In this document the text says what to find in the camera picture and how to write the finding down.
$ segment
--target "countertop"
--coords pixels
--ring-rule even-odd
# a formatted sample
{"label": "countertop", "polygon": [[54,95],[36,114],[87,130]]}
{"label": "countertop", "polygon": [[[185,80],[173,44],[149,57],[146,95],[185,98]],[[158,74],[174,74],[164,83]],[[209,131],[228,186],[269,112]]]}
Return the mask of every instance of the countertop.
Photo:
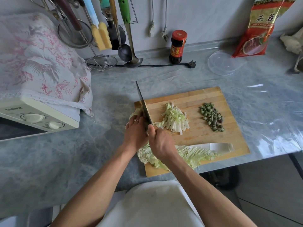
{"label": "countertop", "polygon": [[[243,58],[245,63],[234,74],[219,76],[207,65],[217,47],[216,43],[186,47],[183,62],[195,60],[193,69],[93,71],[94,117],[81,113],[78,129],[1,142],[0,217],[65,203],[85,184],[122,143],[125,124],[139,100],[135,80],[146,99],[221,88],[251,154],[199,166],[199,173],[302,150],[303,74],[286,74],[296,56],[272,39],[266,55]],[[158,53],[137,57],[145,57],[144,64],[167,64],[168,57],[152,57]],[[173,178],[172,173],[146,178],[144,164],[135,155],[116,191]]]}

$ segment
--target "white cord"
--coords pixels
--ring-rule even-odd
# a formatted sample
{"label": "white cord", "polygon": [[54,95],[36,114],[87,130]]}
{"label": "white cord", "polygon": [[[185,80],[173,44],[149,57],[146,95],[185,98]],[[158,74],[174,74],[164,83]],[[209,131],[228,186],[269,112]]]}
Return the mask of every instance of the white cord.
{"label": "white cord", "polygon": [[167,41],[167,39],[169,38],[167,36],[167,2],[168,0],[166,0],[166,5],[165,5],[165,27],[164,30],[161,32],[161,36],[164,38],[165,41]]}
{"label": "white cord", "polygon": [[154,0],[151,0],[152,7],[152,21],[149,27],[149,37],[152,38],[154,36]]}

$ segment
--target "jar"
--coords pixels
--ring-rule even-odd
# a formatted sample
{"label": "jar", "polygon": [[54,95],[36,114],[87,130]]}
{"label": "jar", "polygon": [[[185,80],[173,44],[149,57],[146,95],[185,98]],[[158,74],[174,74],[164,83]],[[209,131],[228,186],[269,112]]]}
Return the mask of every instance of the jar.
{"label": "jar", "polygon": [[172,64],[178,64],[182,60],[184,45],[187,38],[187,32],[183,30],[175,30],[172,32],[172,46],[169,55],[169,61]]}

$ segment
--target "person's right hand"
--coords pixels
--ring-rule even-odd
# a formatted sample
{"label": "person's right hand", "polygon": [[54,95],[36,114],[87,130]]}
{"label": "person's right hand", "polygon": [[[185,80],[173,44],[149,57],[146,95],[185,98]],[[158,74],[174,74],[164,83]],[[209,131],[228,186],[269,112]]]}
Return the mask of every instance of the person's right hand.
{"label": "person's right hand", "polygon": [[162,128],[156,131],[151,124],[149,125],[149,145],[154,156],[164,164],[179,155],[171,135]]}

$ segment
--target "maroon handle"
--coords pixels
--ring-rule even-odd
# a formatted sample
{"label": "maroon handle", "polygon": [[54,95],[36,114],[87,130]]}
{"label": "maroon handle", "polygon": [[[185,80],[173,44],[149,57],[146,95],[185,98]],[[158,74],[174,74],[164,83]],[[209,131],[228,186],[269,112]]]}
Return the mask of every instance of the maroon handle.
{"label": "maroon handle", "polygon": [[67,2],[67,0],[54,0],[55,3],[63,10],[66,14],[67,18],[70,20],[71,24],[73,25],[74,29],[77,31],[82,30],[82,25],[79,23],[78,19],[76,18],[74,12],[71,9],[71,6]]}
{"label": "maroon handle", "polygon": [[80,6],[85,7],[85,3],[84,3],[83,0],[78,0],[78,2],[79,2],[79,5],[80,5]]}

